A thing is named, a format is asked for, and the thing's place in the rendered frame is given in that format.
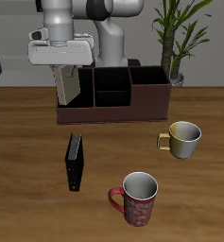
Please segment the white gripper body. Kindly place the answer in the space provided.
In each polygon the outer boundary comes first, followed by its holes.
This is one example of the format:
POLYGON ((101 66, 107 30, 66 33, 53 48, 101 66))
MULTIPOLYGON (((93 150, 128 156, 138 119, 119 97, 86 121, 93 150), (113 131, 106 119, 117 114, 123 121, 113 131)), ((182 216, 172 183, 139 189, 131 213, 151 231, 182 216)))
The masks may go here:
POLYGON ((35 65, 90 65, 94 62, 94 39, 89 34, 76 34, 63 46, 51 46, 49 41, 31 41, 28 59, 35 65))

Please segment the yellow book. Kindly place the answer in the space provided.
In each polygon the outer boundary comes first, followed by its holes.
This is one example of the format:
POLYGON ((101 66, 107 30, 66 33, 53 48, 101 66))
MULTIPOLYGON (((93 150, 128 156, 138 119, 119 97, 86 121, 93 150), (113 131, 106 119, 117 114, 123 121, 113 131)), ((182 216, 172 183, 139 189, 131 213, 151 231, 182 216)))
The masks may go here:
POLYGON ((73 77, 68 78, 67 71, 69 70, 69 66, 71 65, 65 65, 62 69, 54 69, 57 93, 61 105, 69 104, 80 94, 78 68, 75 66, 73 77))

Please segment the dark brown desk caddy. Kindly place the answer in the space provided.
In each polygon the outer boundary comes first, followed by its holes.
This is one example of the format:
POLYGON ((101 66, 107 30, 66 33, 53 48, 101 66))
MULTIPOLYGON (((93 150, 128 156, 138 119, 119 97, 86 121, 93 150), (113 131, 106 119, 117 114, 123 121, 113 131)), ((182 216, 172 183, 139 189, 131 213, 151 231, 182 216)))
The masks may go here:
POLYGON ((165 121, 171 83, 161 66, 78 70, 80 94, 57 106, 60 125, 165 121))

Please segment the black book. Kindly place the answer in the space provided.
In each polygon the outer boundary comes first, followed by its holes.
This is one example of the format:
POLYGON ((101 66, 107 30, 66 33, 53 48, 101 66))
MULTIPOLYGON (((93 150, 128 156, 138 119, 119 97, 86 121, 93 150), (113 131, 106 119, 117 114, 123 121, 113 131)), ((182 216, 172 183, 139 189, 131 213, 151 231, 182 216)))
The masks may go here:
POLYGON ((83 167, 82 135, 72 134, 65 155, 66 174, 70 191, 79 191, 83 167))

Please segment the green pot plant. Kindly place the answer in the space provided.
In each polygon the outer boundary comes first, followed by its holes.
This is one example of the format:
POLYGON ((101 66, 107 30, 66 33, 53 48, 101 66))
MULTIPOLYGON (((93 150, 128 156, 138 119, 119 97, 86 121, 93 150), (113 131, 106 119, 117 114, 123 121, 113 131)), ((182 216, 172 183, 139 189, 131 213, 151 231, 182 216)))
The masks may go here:
POLYGON ((168 74, 173 87, 181 87, 184 76, 180 72, 181 60, 191 59, 191 50, 197 45, 208 43, 205 38, 207 26, 194 33, 198 20, 186 24, 200 9, 211 4, 213 0, 192 0, 185 9, 181 8, 181 0, 162 0, 162 11, 155 9, 159 14, 151 27, 159 35, 158 42, 162 45, 161 66, 168 74))

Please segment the yellow and white mug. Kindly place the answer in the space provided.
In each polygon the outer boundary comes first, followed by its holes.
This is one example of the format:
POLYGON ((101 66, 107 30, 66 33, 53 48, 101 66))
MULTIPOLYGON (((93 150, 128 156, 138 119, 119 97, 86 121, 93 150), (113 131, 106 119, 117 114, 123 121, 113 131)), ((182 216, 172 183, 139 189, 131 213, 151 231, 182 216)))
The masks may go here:
POLYGON ((178 121, 169 127, 168 133, 160 133, 157 138, 157 148, 168 150, 178 159, 187 159, 192 156, 201 137, 200 128, 190 122, 178 121), (162 146, 162 138, 169 139, 169 146, 162 146))

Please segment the red patterned mug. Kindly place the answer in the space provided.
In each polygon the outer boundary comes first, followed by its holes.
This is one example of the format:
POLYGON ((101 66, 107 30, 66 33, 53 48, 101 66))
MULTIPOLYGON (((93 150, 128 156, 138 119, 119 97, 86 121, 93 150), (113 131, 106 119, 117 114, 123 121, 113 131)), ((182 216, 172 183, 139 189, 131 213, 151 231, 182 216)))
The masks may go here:
POLYGON ((132 172, 123 180, 122 187, 114 187, 108 193, 111 206, 124 215, 129 225, 142 227, 149 222, 158 192, 158 183, 145 172, 132 172), (120 194, 124 205, 116 203, 112 196, 120 194))

